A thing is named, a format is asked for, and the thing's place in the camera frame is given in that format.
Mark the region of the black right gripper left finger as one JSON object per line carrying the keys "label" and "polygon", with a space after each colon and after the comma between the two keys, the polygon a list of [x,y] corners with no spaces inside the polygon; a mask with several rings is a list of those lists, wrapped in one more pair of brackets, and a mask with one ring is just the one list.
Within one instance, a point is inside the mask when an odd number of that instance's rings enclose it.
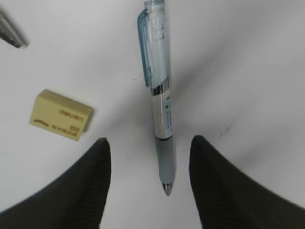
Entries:
{"label": "black right gripper left finger", "polygon": [[99,138],[42,190],[0,213],[2,229],[98,229],[111,183],[111,151]]}

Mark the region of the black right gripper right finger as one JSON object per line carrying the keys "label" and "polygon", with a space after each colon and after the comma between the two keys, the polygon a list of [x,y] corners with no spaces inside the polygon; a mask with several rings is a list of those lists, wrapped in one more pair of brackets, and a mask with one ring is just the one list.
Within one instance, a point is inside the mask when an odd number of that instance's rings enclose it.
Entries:
{"label": "black right gripper right finger", "polygon": [[303,229],[305,209],[252,180],[203,136],[192,139],[189,178],[203,229]]}

